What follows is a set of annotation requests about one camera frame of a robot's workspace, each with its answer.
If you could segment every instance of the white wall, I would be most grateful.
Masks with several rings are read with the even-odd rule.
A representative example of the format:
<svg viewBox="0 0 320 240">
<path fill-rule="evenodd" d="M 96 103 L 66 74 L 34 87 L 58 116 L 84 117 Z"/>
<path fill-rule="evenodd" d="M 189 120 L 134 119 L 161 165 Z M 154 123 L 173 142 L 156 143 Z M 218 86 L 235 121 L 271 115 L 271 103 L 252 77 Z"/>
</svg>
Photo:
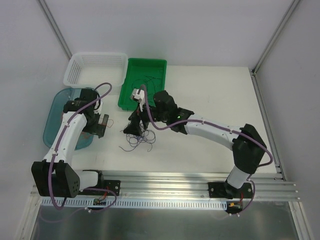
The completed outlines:
<svg viewBox="0 0 320 240">
<path fill-rule="evenodd" d="M 320 1 L 303 0 L 259 70 L 284 170 L 320 237 Z"/>
<path fill-rule="evenodd" d="M 292 0 L 47 0 L 72 53 L 253 68 Z"/>
<path fill-rule="evenodd" d="M 0 3 L 0 233 L 13 239 L 68 61 L 36 0 Z"/>
</svg>

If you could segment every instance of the robotic arm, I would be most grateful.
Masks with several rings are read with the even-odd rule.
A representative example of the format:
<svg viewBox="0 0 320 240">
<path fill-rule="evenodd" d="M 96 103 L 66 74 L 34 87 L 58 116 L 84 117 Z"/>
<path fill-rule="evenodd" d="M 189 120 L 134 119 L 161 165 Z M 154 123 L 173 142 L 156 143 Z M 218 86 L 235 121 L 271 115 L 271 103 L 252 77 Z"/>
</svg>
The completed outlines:
<svg viewBox="0 0 320 240">
<path fill-rule="evenodd" d="M 142 129 L 140 122 L 142 122 L 144 130 L 148 128 L 150 122 L 145 104 L 145 92 L 134 89 L 131 98 L 138 102 L 138 106 L 129 117 L 130 123 L 124 129 L 123 133 L 141 136 Z M 153 100 L 155 106 L 150 106 L 149 109 L 154 122 L 166 123 L 167 126 L 171 126 L 170 129 L 172 131 L 177 133 L 197 135 L 217 142 L 233 152 L 235 166 L 226 179 L 223 185 L 224 187 L 218 189 L 221 197 L 232 199 L 250 175 L 256 172 L 265 153 L 265 151 L 255 143 L 233 131 L 241 132 L 251 137 L 266 148 L 266 144 L 261 139 L 257 130 L 249 124 L 246 124 L 244 127 L 227 126 L 204 119 L 193 111 L 178 107 L 173 97 L 165 90 L 155 93 Z"/>
<path fill-rule="evenodd" d="M 105 135 L 109 116 L 105 114 L 102 122 L 99 123 L 102 109 L 100 101 L 97 109 L 93 104 L 77 113 L 78 110 L 98 97 L 99 94 L 95 90 L 83 88 L 79 98 L 69 100 L 64 105 L 62 123 L 52 148 L 44 156 L 43 161 L 35 161 L 31 167 L 36 187 L 41 196 L 48 197 L 50 195 L 48 174 L 53 155 L 55 155 L 55 159 L 52 168 L 52 191 L 55 197 L 74 198 L 79 191 L 103 182 L 103 176 L 99 171 L 74 171 L 71 168 L 71 159 L 81 132 L 97 135 L 99 138 Z"/>
</svg>

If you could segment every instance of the white tabletop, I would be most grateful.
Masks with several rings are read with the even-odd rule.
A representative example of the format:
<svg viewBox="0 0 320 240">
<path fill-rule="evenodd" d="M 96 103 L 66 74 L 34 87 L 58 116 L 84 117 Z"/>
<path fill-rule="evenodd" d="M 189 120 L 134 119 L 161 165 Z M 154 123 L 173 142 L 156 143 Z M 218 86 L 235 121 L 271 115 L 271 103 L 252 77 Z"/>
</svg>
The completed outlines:
<svg viewBox="0 0 320 240">
<path fill-rule="evenodd" d="M 243 127 L 253 125 L 270 149 L 248 68 L 167 66 L 165 90 L 182 107 L 220 123 Z M 94 137 L 92 144 L 74 152 L 74 169 L 112 171 L 172 172 L 172 173 L 229 173 L 234 166 L 232 152 L 213 141 L 176 133 L 170 129 L 155 131 L 156 142 L 141 143 L 135 150 L 121 132 L 128 124 L 131 112 L 118 107 L 119 91 L 103 99 L 103 114 L 114 120 L 103 138 Z M 264 155 L 262 162 L 269 157 Z M 276 173 L 274 164 L 259 168 L 258 173 Z"/>
</svg>

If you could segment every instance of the white basket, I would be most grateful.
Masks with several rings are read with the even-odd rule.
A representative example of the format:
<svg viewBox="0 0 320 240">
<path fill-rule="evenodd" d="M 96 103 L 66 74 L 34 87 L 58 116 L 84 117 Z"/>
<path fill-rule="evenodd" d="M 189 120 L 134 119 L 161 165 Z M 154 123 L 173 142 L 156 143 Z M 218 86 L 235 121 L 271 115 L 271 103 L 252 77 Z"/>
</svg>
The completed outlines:
<svg viewBox="0 0 320 240">
<path fill-rule="evenodd" d="M 72 56 L 63 84 L 72 88 L 96 87 L 108 82 L 120 87 L 126 78 L 128 56 L 112 52 L 79 52 Z"/>
</svg>

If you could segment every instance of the green plastic container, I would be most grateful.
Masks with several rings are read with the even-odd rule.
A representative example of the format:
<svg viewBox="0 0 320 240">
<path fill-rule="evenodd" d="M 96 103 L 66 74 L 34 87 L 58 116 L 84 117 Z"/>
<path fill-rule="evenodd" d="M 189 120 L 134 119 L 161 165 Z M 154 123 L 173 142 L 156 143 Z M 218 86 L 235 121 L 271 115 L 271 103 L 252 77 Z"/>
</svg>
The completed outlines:
<svg viewBox="0 0 320 240">
<path fill-rule="evenodd" d="M 167 61 L 162 59 L 129 58 L 126 77 L 121 88 L 118 106 L 134 111 L 137 102 L 130 99 L 133 89 L 146 86 L 148 102 L 154 106 L 154 94 L 165 89 Z"/>
</svg>

